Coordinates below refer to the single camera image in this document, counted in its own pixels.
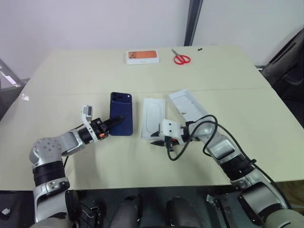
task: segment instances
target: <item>white wall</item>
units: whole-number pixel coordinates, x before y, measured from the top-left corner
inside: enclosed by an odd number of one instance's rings
[[[54,49],[183,46],[188,7],[188,0],[1,0],[0,58],[28,78]]]
[[[304,0],[203,0],[193,45],[241,45],[266,65],[304,26]]]

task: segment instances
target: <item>table surface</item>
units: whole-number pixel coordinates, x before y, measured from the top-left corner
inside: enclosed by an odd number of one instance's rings
[[[168,101],[170,92],[184,88],[275,181],[304,179],[304,130],[241,50],[174,49],[192,62],[175,65],[170,48],[159,49],[159,64],[134,66],[125,64],[125,50],[52,53],[0,122],[0,190],[32,190],[28,155],[33,142],[78,126],[83,104],[93,105],[93,118],[109,118],[112,91],[132,94],[134,133],[91,143],[72,155],[66,165],[71,188],[229,184],[221,168],[202,154],[202,143],[191,143],[172,162],[165,148],[141,139],[143,99]],[[168,102],[166,112],[168,119],[181,122]]]

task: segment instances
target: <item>scissors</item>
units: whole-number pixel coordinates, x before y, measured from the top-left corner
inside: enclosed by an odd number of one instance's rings
[[[191,59],[188,56],[180,55],[176,51],[174,51],[173,49],[171,49],[171,50],[175,54],[174,62],[176,64],[183,65],[183,64],[189,63],[191,61]]]

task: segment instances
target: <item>scissor handle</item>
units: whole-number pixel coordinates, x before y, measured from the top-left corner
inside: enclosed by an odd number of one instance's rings
[[[185,55],[178,55],[174,57],[174,62],[178,65],[183,65],[185,63],[189,63],[191,59]]]

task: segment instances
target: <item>blue smartphone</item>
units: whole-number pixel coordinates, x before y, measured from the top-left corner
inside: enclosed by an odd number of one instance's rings
[[[110,135],[129,136],[133,134],[132,96],[124,93],[111,93],[110,118],[122,115],[124,120],[110,129]]]

